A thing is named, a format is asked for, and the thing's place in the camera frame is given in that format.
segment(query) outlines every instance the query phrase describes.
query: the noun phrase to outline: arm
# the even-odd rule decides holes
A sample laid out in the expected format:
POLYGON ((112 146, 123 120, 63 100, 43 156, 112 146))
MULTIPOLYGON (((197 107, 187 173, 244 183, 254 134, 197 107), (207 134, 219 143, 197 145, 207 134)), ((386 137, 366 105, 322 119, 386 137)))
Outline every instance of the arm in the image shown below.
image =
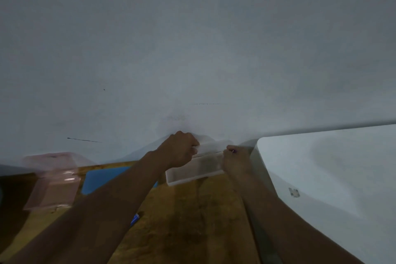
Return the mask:
POLYGON ((107 263, 159 176, 188 163, 197 145, 190 133, 171 135, 157 150, 74 205, 7 264, 107 263))
POLYGON ((285 264, 362 264, 271 193, 252 173, 246 149, 228 146, 224 151, 223 170, 270 237, 285 264))

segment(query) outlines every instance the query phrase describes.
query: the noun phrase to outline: blue cutting board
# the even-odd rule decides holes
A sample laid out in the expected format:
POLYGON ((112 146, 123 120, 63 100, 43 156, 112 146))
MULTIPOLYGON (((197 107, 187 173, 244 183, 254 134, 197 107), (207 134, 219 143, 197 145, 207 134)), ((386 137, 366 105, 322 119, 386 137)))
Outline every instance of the blue cutting board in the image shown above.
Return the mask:
POLYGON ((85 175, 85 181, 82 185, 81 193, 87 195, 94 192, 97 188, 103 186, 105 183, 129 168, 130 166, 88 171, 85 175))

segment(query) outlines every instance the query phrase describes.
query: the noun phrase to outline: wooden table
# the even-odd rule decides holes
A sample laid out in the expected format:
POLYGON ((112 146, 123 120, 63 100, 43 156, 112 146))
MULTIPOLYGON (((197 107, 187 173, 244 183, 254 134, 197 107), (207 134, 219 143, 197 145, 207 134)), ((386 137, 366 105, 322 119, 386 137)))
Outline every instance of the wooden table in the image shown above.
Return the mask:
MULTIPOLYGON (((132 165, 124 162, 79 168, 89 170, 132 165)), ((67 209, 23 211, 37 180, 34 174, 0 178, 0 261, 5 261, 67 209)), ((226 175, 168 187, 161 176, 109 264, 123 263, 260 263, 244 204, 226 175)))

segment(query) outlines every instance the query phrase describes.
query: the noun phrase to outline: hand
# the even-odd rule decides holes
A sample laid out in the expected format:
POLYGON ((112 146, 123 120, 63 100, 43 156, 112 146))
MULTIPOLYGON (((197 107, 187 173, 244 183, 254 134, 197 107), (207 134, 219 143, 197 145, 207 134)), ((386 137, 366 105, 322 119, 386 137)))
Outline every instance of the hand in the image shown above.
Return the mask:
POLYGON ((221 168, 233 179, 252 174, 249 152, 246 148, 228 145, 223 151, 221 168))
POLYGON ((197 154, 193 146, 198 146, 198 140, 191 133, 178 131, 170 135, 158 148, 157 152, 161 153, 168 164, 168 169, 172 167, 181 167, 191 161, 192 156, 197 154))

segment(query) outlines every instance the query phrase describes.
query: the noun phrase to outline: pink transparent container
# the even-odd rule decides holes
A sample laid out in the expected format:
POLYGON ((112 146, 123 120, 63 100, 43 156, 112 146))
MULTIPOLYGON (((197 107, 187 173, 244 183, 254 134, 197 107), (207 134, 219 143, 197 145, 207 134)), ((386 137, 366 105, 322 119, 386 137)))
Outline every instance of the pink transparent container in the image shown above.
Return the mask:
POLYGON ((46 153, 22 159, 24 166, 36 171, 39 179, 24 206, 24 210, 72 206, 81 178, 79 166, 94 162, 72 152, 46 153))

